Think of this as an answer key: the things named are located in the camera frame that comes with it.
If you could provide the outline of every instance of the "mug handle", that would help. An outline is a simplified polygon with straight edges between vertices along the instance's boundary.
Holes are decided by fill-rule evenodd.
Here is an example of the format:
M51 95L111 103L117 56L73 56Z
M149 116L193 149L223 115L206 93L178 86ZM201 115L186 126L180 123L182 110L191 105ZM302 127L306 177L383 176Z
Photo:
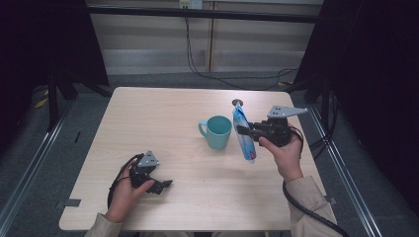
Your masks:
M203 126L207 126L207 121L206 120L200 120L200 123L198 123L198 129L200 130L203 137L207 137L207 133L204 132Z

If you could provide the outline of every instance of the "wrist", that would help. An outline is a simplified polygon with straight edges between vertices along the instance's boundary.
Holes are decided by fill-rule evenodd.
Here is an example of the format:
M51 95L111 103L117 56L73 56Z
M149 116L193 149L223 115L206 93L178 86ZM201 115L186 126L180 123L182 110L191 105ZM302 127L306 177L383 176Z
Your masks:
M122 223L125 220L125 217L119 211L112 211L109 209L104 217L112 223Z
M287 173L283 175L284 181L287 183L292 182L294 180L303 178L304 175L302 174L302 170L298 169L292 173Z

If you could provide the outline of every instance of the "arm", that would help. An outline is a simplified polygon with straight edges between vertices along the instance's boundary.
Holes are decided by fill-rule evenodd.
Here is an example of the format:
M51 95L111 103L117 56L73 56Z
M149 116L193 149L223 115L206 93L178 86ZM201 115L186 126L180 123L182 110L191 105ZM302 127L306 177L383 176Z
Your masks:
M105 215L101 213L97 214L95 224L86 233L85 237L117 237L120 234L127 215L135 206L139 197L154 184L153 180L149 180L138 189L132 187L129 178L129 167L135 161L132 160L121 174L108 211Z
M284 147L276 146L265 137L260 137L259 142L274 155L278 172L284 178L290 195L306 208L336 223L332 210L320 189L311 177L304 177L302 174L299 165L301 141L293 134L290 143ZM293 237L341 236L290 203L289 207Z

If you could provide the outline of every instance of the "teal mug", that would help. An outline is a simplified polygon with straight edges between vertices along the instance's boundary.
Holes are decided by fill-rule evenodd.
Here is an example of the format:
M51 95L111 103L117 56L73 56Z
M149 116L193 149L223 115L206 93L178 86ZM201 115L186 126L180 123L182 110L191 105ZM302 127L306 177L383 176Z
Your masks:
M201 120L198 124L198 129L207 140L209 147L216 150L221 150L227 145L231 128L231 121L223 116L215 116L208 120Z

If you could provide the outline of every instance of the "aluminum rail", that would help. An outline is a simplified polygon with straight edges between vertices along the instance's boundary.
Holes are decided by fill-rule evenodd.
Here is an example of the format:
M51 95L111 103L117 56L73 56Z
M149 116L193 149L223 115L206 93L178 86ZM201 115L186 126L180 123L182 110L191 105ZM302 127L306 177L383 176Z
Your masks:
M229 20L249 20L265 22L289 22L289 23L308 23L315 24L336 23L342 21L339 19L326 19L318 16L309 15L287 15L287 14L268 14L268 13L250 13L233 12L217 10L196 10L196 9L176 9L176 8L140 8L112 5L86 6L55 4L46 5L42 8L44 11L64 11L80 12L89 14L109 14L109 15L131 15L131 16L155 16L155 17L188 17L188 18L207 18L207 19L229 19Z
M16 217L19 208L25 200L25 197L31 187L31 184L34 182L34 179L37 177L46 155L48 154L52 144L54 143L56 137L58 136L64 119L67 117L68 112L72 104L67 105L62 112L62 116L57 121L56 126L49 132L46 133L40 148L35 154L34 158L31 161L31 164L28 166L25 171L22 179L20 180L18 186L13 190L6 204L0 212L0 237L6 236L7 231L14 218Z
M324 137L326 132L321 123L320 113L316 108L308 107L310 111L315 125L317 126L320 135ZM354 180L352 179L351 174L348 171L348 168L345 165L342 156L339 153L338 148L336 147L333 140L330 140L327 144L327 150L332 158L332 161L338 171L338 174L345 186L345 189L349 195L349 198L352 201L352 204L355 207L355 210L358 212L358 215L367 230L369 236L372 237L380 237L381 233L379 232L378 225L374 216L371 214L370 209L368 208L366 202L364 201L363 197L361 196L360 191L358 190L357 186L355 185Z

